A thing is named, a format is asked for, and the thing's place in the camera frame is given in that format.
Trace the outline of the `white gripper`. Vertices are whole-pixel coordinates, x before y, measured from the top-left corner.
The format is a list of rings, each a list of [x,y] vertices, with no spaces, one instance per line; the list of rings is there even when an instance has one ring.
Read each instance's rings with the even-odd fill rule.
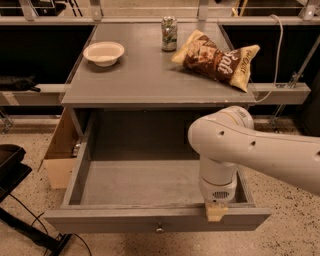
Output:
[[[238,166],[200,157],[199,188],[204,198],[209,222],[219,222],[228,212],[223,203],[232,202],[237,188]]]

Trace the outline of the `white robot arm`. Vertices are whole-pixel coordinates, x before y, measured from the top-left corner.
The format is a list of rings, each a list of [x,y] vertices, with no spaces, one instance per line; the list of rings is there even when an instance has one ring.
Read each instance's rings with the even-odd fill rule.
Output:
[[[210,222],[228,212],[240,166],[320,195],[319,137],[256,131],[246,109],[230,106],[195,120],[188,141],[200,156],[199,188]]]

